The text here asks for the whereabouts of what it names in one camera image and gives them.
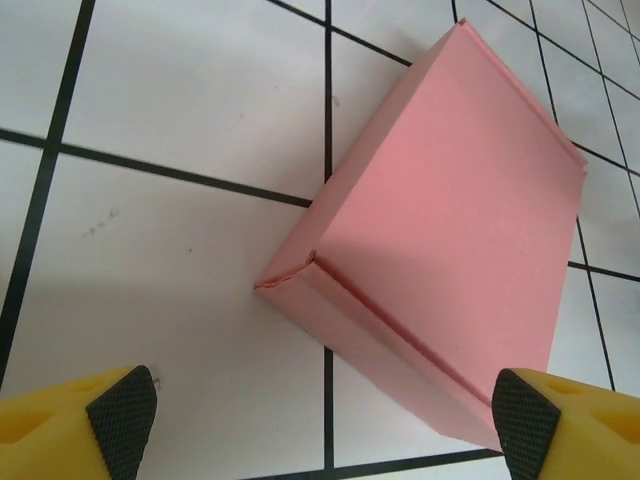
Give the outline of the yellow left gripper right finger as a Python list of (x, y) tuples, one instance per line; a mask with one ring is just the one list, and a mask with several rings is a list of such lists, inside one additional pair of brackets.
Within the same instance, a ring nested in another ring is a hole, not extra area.
[(492, 396), (513, 479), (637, 479), (639, 399), (531, 369), (503, 369)]

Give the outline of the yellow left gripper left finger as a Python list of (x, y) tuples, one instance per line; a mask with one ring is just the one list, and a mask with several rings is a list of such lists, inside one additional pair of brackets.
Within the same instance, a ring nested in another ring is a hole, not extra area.
[(1, 477), (135, 479), (157, 402), (144, 365), (3, 398)]

